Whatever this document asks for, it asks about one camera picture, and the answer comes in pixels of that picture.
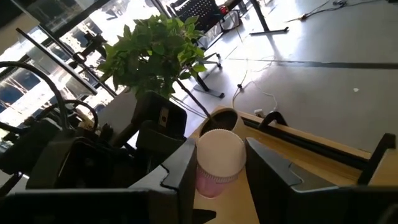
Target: pink paper cup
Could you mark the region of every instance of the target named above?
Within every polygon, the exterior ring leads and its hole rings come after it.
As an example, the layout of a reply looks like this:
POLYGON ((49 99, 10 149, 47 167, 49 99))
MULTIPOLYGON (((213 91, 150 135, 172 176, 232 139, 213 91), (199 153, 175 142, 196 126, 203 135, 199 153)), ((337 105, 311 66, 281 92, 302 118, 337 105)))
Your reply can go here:
POLYGON ((196 188, 202 196, 219 196, 238 178, 246 163, 242 139, 231 131, 214 129, 197 141, 196 188))
POLYGON ((198 166, 196 188, 200 195, 206 198, 215 198, 227 188, 229 183, 237 178, 238 175, 227 178, 215 177, 198 166))

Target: window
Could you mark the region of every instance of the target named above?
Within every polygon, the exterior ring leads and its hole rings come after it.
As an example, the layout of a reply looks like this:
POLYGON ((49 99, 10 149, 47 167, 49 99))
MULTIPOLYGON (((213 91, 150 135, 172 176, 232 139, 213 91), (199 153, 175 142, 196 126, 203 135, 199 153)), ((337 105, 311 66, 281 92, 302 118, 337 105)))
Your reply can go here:
MULTIPOLYGON (((47 2, 52 2, 52 4, 58 4, 59 6, 63 4, 63 6, 69 8, 81 3, 78 0, 49 0, 47 2)), ((118 41, 117 35, 123 34, 123 26, 125 24, 133 30, 135 26, 133 19, 146 19, 153 14, 159 14, 156 7, 149 6, 146 2, 145 0, 111 0, 101 9, 92 13, 70 32, 66 33, 60 40, 64 42, 72 52, 81 52, 87 44, 84 34, 90 31, 94 34, 101 34, 109 44, 113 45, 118 41)), ((30 9, 34 10, 41 19, 48 20, 50 18, 48 21, 51 21, 51 18, 53 18, 54 21, 51 22, 53 26, 50 26, 50 28, 55 29, 62 23, 59 18, 68 18, 66 19, 66 21, 68 21, 70 20, 70 16, 75 16, 81 9, 86 8, 86 6, 81 5, 79 5, 79 7, 77 11, 65 11, 64 13, 58 8, 54 8, 52 11, 51 7, 47 6, 45 6, 46 10, 42 12, 38 10, 40 8, 38 5, 33 5, 30 9)), ((38 28, 32 29, 28 34, 37 42, 43 42, 47 39, 47 36, 38 28)), ((64 62, 68 63, 71 61, 69 55, 57 45, 50 44, 47 48, 64 62)), ((30 42, 18 42, 0 55, 0 60, 18 61, 32 49, 33 45, 30 42)), ((104 59, 101 58, 101 55, 98 52, 94 52, 87 57, 86 64, 96 68, 102 60, 104 59)), ((37 66, 37 61, 33 61, 31 58, 26 62, 37 66)), ((77 67, 75 71, 90 85, 95 86, 97 84, 93 77, 87 74, 82 68, 77 67)), ((97 70, 95 70, 95 72, 99 77, 102 75, 102 73, 97 70)), ((70 78, 65 79, 57 77, 53 73, 50 76, 65 99, 83 99, 84 102, 92 106, 97 112, 101 111, 101 109, 113 99, 113 97, 101 87, 97 89, 98 94, 96 96, 83 97, 82 94, 76 93, 74 89, 68 86, 70 78)), ((107 80, 106 84, 113 88, 112 78, 107 80)), ((119 88, 116 93, 122 91, 123 88, 119 88)), ((12 126, 22 126, 26 118, 31 115, 38 115, 44 108, 55 102, 55 97, 47 84, 30 71, 24 69, 13 70, 6 79, 0 82, 0 121, 12 126)), ((81 106, 78 108, 91 117, 86 108, 81 106)), ((4 137, 6 134, 6 131, 0 129, 0 138, 4 137)), ((9 147, 9 144, 8 142, 1 141, 0 146, 9 147)))

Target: cup lid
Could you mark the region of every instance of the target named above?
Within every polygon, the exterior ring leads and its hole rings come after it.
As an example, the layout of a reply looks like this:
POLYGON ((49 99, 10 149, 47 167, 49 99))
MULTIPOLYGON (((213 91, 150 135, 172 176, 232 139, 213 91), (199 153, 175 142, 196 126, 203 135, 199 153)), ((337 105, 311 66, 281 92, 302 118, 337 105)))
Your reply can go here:
POLYGON ((197 141, 197 160, 200 167, 216 177, 231 177, 246 163, 246 149, 235 133, 214 129, 197 141))

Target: floor stripe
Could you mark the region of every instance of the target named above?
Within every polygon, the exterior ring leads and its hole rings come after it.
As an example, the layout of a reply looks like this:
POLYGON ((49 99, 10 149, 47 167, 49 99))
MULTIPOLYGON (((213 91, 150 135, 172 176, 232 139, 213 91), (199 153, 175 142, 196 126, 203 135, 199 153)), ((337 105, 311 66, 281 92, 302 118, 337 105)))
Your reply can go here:
MULTIPOLYGON (((228 58, 228 60, 246 60, 243 58, 228 58)), ((357 68, 357 69, 384 69, 397 70, 398 63, 351 63, 351 62, 303 62, 289 60, 251 60, 257 62, 274 62, 274 65, 283 67, 310 67, 310 68, 357 68)))

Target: desk leg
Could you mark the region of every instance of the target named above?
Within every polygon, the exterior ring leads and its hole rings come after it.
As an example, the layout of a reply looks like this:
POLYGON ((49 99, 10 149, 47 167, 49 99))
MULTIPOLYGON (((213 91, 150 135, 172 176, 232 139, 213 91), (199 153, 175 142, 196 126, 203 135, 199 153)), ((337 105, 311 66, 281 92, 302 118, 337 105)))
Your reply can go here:
POLYGON ((239 7, 239 10, 241 11, 241 15, 248 12, 248 9, 247 9, 246 5, 243 3, 243 1, 239 2, 238 7, 239 7))
POLYGON ((203 79, 200 78, 199 75, 198 75, 198 78, 197 78, 197 82, 198 82, 198 84, 193 87, 194 90, 200 91, 202 93, 207 93, 209 95, 212 95, 212 96, 215 96, 215 97, 218 97, 218 98, 224 98, 224 96, 225 96, 224 93, 218 92, 216 90, 209 89, 207 87, 206 83, 203 81, 203 79))
POLYGON ((289 27, 285 27, 285 29, 280 29, 280 30, 269 30, 266 19, 264 18, 264 15, 261 12, 261 7, 260 4, 257 2, 257 0, 250 0, 251 4, 253 5, 254 10, 256 10, 256 14, 260 20, 261 26, 264 29, 262 32, 252 32, 250 35, 262 35, 262 34, 276 34, 276 33, 285 33, 288 31, 289 27))

